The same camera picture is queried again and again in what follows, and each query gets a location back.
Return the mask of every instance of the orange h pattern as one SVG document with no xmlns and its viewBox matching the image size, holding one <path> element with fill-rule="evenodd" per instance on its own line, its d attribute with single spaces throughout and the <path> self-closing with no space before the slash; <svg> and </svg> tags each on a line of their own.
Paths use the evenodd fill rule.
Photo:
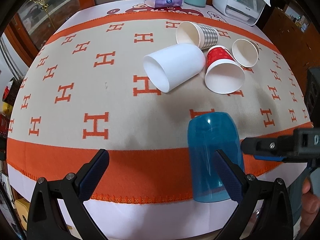
<svg viewBox="0 0 320 240">
<path fill-rule="evenodd" d="M 176 25 L 179 25 L 180 23 L 171 23 L 171 22 L 165 22 L 165 27 L 166 28 L 178 28 L 178 26 Z"/>
<path fill-rule="evenodd" d="M 304 119 L 306 119 L 307 118 L 306 111 L 304 109 L 302 109 L 302 112 L 303 112 L 303 115 L 304 115 Z"/>
<path fill-rule="evenodd" d="M 37 56 L 39 56 L 43 50 L 44 50 L 44 47 L 41 50 L 39 50 Z"/>
<path fill-rule="evenodd" d="M 142 40 L 134 39 L 134 43 L 137 43 L 137 42 L 139 42 L 139 41 L 150 41 L 150 42 L 153 42 L 153 39 L 152 39 L 152 38 L 149 39 L 149 40 L 146 39 L 146 36 L 153 37 L 153 33 L 149 33 L 149 34 L 137 34 L 137 33 L 136 33 L 134 36 L 135 36 L 135 37 L 142 36 Z"/>
<path fill-rule="evenodd" d="M 270 69 L 271 70 L 271 72 L 273 73 L 273 74 L 275 74 L 275 79 L 276 80 L 280 80 L 281 81 L 281 79 L 278 77 L 278 73 L 276 72 L 276 71 L 273 71 L 272 69 Z"/>
<path fill-rule="evenodd" d="M 279 67 L 278 62 L 276 62 L 276 61 L 274 61 L 274 60 L 272 60 L 272 61 L 273 61 L 273 63 L 276 65 L 277 68 L 280 68 L 280 69 L 281 69 L 281 67 Z"/>
<path fill-rule="evenodd" d="M 295 87 L 296 84 L 293 82 L 293 79 L 292 79 L 292 78 L 289 78 L 289 79 L 290 79 L 290 81 L 291 81 L 291 85 L 292 85 L 293 87 Z"/>
<path fill-rule="evenodd" d="M 244 97 L 243 93 L 242 93 L 242 90 L 239 90 L 239 91 L 235 91 L 233 93 L 230 93 L 228 94 L 228 97 L 230 97 L 231 95 L 239 95 L 239 96 L 242 96 Z"/>
<path fill-rule="evenodd" d="M 254 73 L 253 70 L 252 70 L 252 68 L 250 68 L 250 67 L 242 67 L 242 69 Z"/>
<path fill-rule="evenodd" d="M 103 57 L 103 61 L 102 62 L 95 62 L 93 67 L 96 67 L 96 66 L 99 66 L 99 65 L 105 65 L 105 64 L 110 64 L 110 65 L 113 65 L 115 60 L 112 59 L 112 60 L 109 60 L 107 61 L 107 56 L 112 56 L 114 57 L 116 55 L 116 52 L 113 51 L 111 53 L 105 53 L 105 54 L 97 54 L 96 58 L 100 58 L 100 57 Z"/>
<path fill-rule="evenodd" d="M 260 48 L 260 45 L 259 45 L 259 43 L 255 42 L 255 44 L 257 44 L 257 46 L 258 46 L 258 49 L 262 50 L 262 49 Z"/>
<path fill-rule="evenodd" d="M 34 122 L 34 124 L 33 124 L 33 130 L 29 129 L 29 135 L 36 134 L 37 136 L 39 136 L 39 129 L 36 130 L 36 123 L 40 123 L 40 121 L 41 121 L 41 116 L 39 118 L 31 117 L 31 124 L 33 122 Z"/>
<path fill-rule="evenodd" d="M 294 102 L 297 102 L 296 98 L 294 97 L 294 93 L 291 92 L 291 91 L 289 91 L 289 92 L 290 92 L 290 94 L 292 95 L 292 100 L 293 100 Z"/>
<path fill-rule="evenodd" d="M 124 23 L 115 24 L 115 25 L 110 25 L 109 28 L 111 28 L 111 27 L 113 27 L 113 28 L 112 28 L 112 29 L 107 29 L 107 30 L 106 30 L 106 33 L 107 33 L 107 32 L 110 32 L 110 31 L 121 30 L 123 25 L 124 25 Z"/>
<path fill-rule="evenodd" d="M 273 126 L 275 126 L 275 122 L 273 121 L 273 119 L 270 121 L 270 118 L 269 118 L 269 115 L 268 115 L 268 114 L 272 115 L 270 108 L 268 110 L 262 110 L 260 108 L 260 112 L 261 112 L 261 115 L 264 115 L 264 114 L 267 115 L 268 121 L 263 120 L 263 123 L 264 123 L 265 127 L 267 127 L 268 125 L 272 125 L 272 124 L 273 124 Z"/>
<path fill-rule="evenodd" d="M 294 114 L 294 110 L 293 109 L 292 110 L 289 109 L 289 113 L 292 114 L 291 121 L 292 122 L 293 121 L 297 121 L 297 118 L 293 115 Z"/>
<path fill-rule="evenodd" d="M 221 31 L 221 30 L 218 30 L 218 29 L 217 29 L 217 31 L 218 31 L 220 36 L 227 37 L 227 38 L 231 39 L 231 37 L 228 35 L 227 32 L 224 32 L 224 31 Z"/>
<path fill-rule="evenodd" d="M 275 54 L 275 55 L 276 55 L 276 58 L 277 58 L 277 59 L 281 60 L 281 59 L 279 58 L 278 53 L 273 52 L 273 54 Z"/>
<path fill-rule="evenodd" d="M 214 109 L 211 108 L 211 111 L 203 111 L 203 112 L 196 112 L 196 111 L 193 111 L 193 109 L 190 109 L 189 111 L 190 111 L 191 119 L 194 119 L 196 116 L 199 116 L 199 115 L 202 115 L 202 114 L 213 113 Z"/>
<path fill-rule="evenodd" d="M 84 114 L 84 122 L 87 122 L 88 120 L 93 120 L 93 131 L 88 132 L 87 129 L 83 129 L 83 139 L 86 139 L 87 136 L 103 136 L 104 139 L 108 139 L 108 129 L 104 129 L 103 132 L 98 131 L 98 120 L 102 119 L 105 122 L 108 122 L 109 119 L 109 112 L 105 112 L 102 115 L 88 115 L 88 113 Z"/>
<path fill-rule="evenodd" d="M 88 42 L 85 42 L 85 43 L 81 43 L 81 44 L 78 44 L 76 46 L 76 48 L 80 47 L 78 50 L 74 50 L 72 54 L 75 54 L 76 52 L 79 52 L 79 51 L 86 51 L 87 50 L 87 47 L 84 47 L 82 48 L 84 45 L 89 45 L 90 41 Z"/>
<path fill-rule="evenodd" d="M 276 94 L 277 89 L 276 89 L 275 87 L 269 87 L 269 86 L 268 86 L 268 89 L 269 89 L 270 91 L 271 91 L 271 90 L 273 91 L 273 94 L 272 94 L 273 100 L 275 100 L 275 99 L 281 100 L 280 97 Z"/>
<path fill-rule="evenodd" d="M 27 108 L 28 107 L 28 103 L 27 103 L 27 100 L 30 99 L 31 97 L 31 94 L 28 95 L 28 96 L 24 96 L 23 100 L 24 100 L 24 105 L 21 105 L 21 109 L 22 108 Z"/>
<path fill-rule="evenodd" d="M 45 60 L 46 60 L 48 57 L 49 57 L 49 56 L 46 56 L 46 57 L 42 58 L 42 59 L 40 60 L 39 64 L 37 65 L 37 68 L 40 67 L 40 66 L 43 66 L 44 63 L 45 63 Z"/>
<path fill-rule="evenodd" d="M 137 83 L 138 80 L 144 80 L 144 89 L 133 88 L 133 96 L 136 97 L 138 94 L 147 94 L 147 93 L 156 93 L 158 96 L 161 95 L 159 89 L 150 89 L 149 88 L 149 78 L 148 77 L 138 77 L 137 75 L 133 76 L 133 82 Z"/>
<path fill-rule="evenodd" d="M 24 83 L 27 81 L 27 79 L 28 79 L 28 78 L 25 78 L 25 79 L 22 81 L 20 88 L 24 88 Z"/>
<path fill-rule="evenodd" d="M 67 89 L 70 89 L 70 90 L 72 90 L 73 89 L 73 85 L 74 85 L 74 83 L 72 83 L 71 85 L 68 85 L 68 86 L 59 86 L 59 88 L 58 88 L 58 92 L 60 91 L 60 90 L 63 90 L 63 92 L 62 92 L 62 96 L 59 98 L 59 97 L 56 97 L 56 100 L 55 100 L 55 104 L 58 102 L 58 101 L 63 101 L 63 100 L 67 100 L 67 102 L 69 102 L 70 101 L 70 98 L 71 98 L 71 94 L 69 94 L 68 96 L 66 96 L 65 97 L 65 94 L 66 94 L 66 90 Z"/>
<path fill-rule="evenodd" d="M 53 75 L 54 75 L 54 72 L 51 73 L 51 71 L 54 70 L 54 69 L 56 69 L 57 66 L 58 66 L 58 65 L 55 65 L 54 67 L 48 68 L 47 71 L 46 71 L 46 73 L 47 73 L 48 71 L 49 71 L 49 73 L 48 73 L 48 75 L 46 75 L 46 76 L 43 77 L 43 80 L 45 80 L 46 78 L 52 78 Z"/>
<path fill-rule="evenodd" d="M 67 43 L 67 42 L 73 41 L 72 38 L 74 38 L 74 37 L 76 37 L 76 34 L 75 34 L 75 35 L 72 35 L 72 36 L 66 37 L 66 38 L 65 38 L 65 41 L 64 41 L 63 43 L 61 43 L 61 45 L 65 44 L 65 43 Z"/>
<path fill-rule="evenodd" d="M 292 76 L 294 76 L 294 74 L 292 73 L 292 70 L 291 70 L 291 68 L 288 68 L 288 69 L 289 69 L 289 71 L 290 71 L 291 75 L 292 75 Z"/>
<path fill-rule="evenodd" d="M 14 123 L 14 118 L 12 120 L 10 120 L 10 123 L 9 123 L 8 131 L 11 133 L 12 133 L 12 129 L 13 129 L 13 127 L 12 127 L 13 123 Z"/>
</svg>

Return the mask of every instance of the white plastic cup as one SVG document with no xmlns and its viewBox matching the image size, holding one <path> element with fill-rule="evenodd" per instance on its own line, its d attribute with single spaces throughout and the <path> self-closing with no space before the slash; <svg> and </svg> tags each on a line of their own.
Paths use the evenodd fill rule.
<svg viewBox="0 0 320 240">
<path fill-rule="evenodd" d="M 232 45 L 235 60 L 244 67 L 253 67 L 258 62 L 259 49 L 251 41 L 238 39 Z"/>
<path fill-rule="evenodd" d="M 164 93 L 197 75 L 204 65 L 202 51 L 189 43 L 176 44 L 143 57 L 150 81 Z"/>
<path fill-rule="evenodd" d="M 230 94 L 244 84 L 244 70 L 224 46 L 217 45 L 209 49 L 207 66 L 204 82 L 212 92 Z"/>
<path fill-rule="evenodd" d="M 217 45 L 219 35 L 216 29 L 210 26 L 193 22 L 182 22 L 176 31 L 177 43 L 191 43 L 200 49 L 207 49 Z"/>
</svg>

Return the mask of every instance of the glass cabinet door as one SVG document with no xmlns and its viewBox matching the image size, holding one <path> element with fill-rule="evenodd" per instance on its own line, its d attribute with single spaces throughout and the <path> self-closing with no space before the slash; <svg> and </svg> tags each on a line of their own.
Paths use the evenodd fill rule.
<svg viewBox="0 0 320 240">
<path fill-rule="evenodd" d="M 19 18 L 40 50 L 55 31 L 80 10 L 79 0 L 26 0 Z"/>
</svg>

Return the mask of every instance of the white appliance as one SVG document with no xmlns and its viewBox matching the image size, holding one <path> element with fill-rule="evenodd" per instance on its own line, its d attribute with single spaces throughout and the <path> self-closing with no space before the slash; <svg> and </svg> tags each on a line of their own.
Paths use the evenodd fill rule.
<svg viewBox="0 0 320 240">
<path fill-rule="evenodd" d="M 270 0 L 212 0 L 213 6 L 227 17 L 250 26 L 255 25 Z"/>
</svg>

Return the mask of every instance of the blue plastic cup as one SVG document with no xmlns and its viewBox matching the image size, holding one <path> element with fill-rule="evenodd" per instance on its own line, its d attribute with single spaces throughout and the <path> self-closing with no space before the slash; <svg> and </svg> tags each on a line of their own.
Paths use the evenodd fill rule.
<svg viewBox="0 0 320 240">
<path fill-rule="evenodd" d="M 229 199 L 213 167 L 212 155 L 215 150 L 221 149 L 244 170 L 238 131 L 230 115 L 214 112 L 192 119 L 188 126 L 188 146 L 193 199 L 198 202 Z"/>
</svg>

